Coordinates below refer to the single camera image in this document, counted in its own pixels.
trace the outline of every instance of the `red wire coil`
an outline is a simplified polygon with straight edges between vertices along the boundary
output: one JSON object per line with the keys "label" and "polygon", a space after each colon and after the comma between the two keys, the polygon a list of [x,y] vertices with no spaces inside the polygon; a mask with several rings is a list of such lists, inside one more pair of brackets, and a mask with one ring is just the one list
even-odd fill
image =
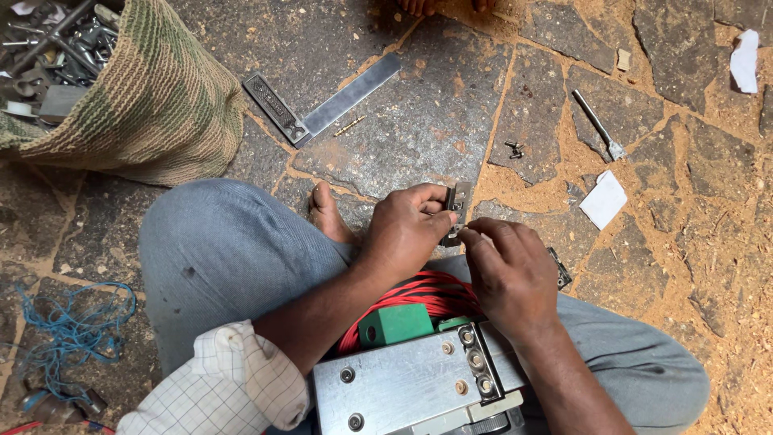
{"label": "red wire coil", "polygon": [[423,303],[432,317],[451,319],[459,316],[482,314],[478,297],[472,292],[470,283],[463,283],[455,276],[435,270],[425,270],[414,277],[424,276],[404,286],[386,292],[357,321],[349,327],[339,340],[336,350],[339,355],[348,355],[359,350],[359,322],[374,310],[398,307],[409,303]]}

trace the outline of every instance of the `stone floor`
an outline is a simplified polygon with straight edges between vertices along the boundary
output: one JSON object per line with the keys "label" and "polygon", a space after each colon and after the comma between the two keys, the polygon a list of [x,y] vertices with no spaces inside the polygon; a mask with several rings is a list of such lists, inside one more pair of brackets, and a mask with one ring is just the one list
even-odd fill
{"label": "stone floor", "polygon": [[[661,328],[701,360],[712,393],[690,433],[770,433],[773,136],[761,132],[773,129],[765,125],[773,115],[761,116],[762,92],[734,91],[728,70],[735,36],[751,26],[763,45],[759,83],[773,84],[763,2],[499,0],[475,14],[468,0],[449,0],[426,19],[390,0],[170,3],[234,75],[262,71],[301,116],[383,54],[403,65],[337,125],[367,115],[362,122],[338,138],[330,128],[300,151],[248,98],[244,141],[225,176],[301,215],[311,187],[327,180],[359,231],[393,189],[472,181],[472,216],[535,228],[574,277],[564,291]],[[628,72],[615,68],[618,48],[632,53]],[[627,159],[606,163],[573,89]],[[525,156],[510,159],[506,140],[522,143]],[[599,231],[578,205],[606,169],[628,203]],[[160,380],[137,230],[164,190],[0,163],[0,341],[29,348],[45,340],[20,317],[14,282],[57,294],[112,280],[137,292],[120,362],[66,373],[110,403],[101,419],[109,425]],[[104,297],[92,290],[85,302]],[[0,430],[26,421],[15,411],[20,353],[0,348]]]}

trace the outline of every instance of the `green plastic part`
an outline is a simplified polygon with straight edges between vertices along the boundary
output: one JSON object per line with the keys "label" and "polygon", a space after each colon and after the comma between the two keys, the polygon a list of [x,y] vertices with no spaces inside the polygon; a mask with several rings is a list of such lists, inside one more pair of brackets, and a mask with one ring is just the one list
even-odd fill
{"label": "green plastic part", "polygon": [[453,319],[443,320],[438,324],[438,332],[443,332],[455,326],[468,324],[470,322],[472,322],[472,319],[467,316],[459,316],[459,317],[454,317]]}
{"label": "green plastic part", "polygon": [[359,321],[359,344],[363,349],[380,348],[434,334],[423,303],[379,308]]}

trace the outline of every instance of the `burlap bag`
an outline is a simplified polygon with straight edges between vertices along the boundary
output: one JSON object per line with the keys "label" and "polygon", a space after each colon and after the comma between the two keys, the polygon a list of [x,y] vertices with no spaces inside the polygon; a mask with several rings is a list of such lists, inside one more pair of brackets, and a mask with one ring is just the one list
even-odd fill
{"label": "burlap bag", "polygon": [[242,137],[239,81],[164,0],[127,0],[121,16],[113,56],[62,125],[46,134],[0,112],[0,159],[164,186],[221,175]]}

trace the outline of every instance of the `gray pants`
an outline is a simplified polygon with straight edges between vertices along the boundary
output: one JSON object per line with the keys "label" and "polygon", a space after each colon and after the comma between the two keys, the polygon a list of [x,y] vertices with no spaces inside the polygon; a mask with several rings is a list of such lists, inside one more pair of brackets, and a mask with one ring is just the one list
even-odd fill
{"label": "gray pants", "polygon": [[[164,376],[193,357],[199,334],[300,296],[346,270],[353,251],[246,183],[200,180],[161,195],[142,222],[139,252]],[[462,255],[427,268],[469,282]],[[701,414],[706,372],[671,337],[561,293],[558,313],[638,433],[678,433]],[[528,391],[522,410],[529,432],[543,433],[544,415]]]}

